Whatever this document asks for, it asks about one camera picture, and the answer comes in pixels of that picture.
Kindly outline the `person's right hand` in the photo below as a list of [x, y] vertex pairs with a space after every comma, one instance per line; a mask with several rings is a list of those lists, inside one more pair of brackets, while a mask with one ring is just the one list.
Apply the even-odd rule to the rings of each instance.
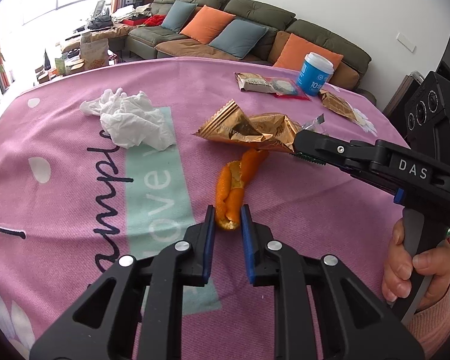
[[393, 236], [388, 244], [388, 256], [384, 264], [381, 290], [387, 302], [407, 298], [411, 292], [411, 274], [416, 272], [431, 276], [432, 280], [422, 297], [418, 310], [435, 305], [450, 287], [450, 245], [444, 245], [411, 257], [405, 250], [403, 241], [405, 229], [402, 219], [393, 226]]

